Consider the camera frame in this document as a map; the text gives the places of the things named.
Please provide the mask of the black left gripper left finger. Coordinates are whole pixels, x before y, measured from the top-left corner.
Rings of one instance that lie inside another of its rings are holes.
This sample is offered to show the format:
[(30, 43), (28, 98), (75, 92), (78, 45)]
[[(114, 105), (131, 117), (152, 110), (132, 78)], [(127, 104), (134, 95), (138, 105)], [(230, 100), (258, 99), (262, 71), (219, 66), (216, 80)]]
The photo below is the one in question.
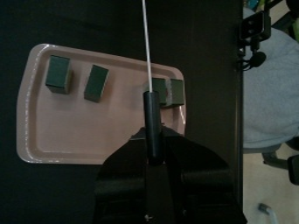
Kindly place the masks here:
[(111, 154), (95, 183), (92, 224), (146, 223), (146, 129)]

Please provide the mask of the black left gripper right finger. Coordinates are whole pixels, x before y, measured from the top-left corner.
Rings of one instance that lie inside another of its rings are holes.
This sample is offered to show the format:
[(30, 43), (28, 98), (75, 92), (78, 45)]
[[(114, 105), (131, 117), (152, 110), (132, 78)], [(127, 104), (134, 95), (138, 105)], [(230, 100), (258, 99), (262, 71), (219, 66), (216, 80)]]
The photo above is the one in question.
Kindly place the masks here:
[(167, 127), (163, 140), (179, 224), (247, 224), (227, 162)]

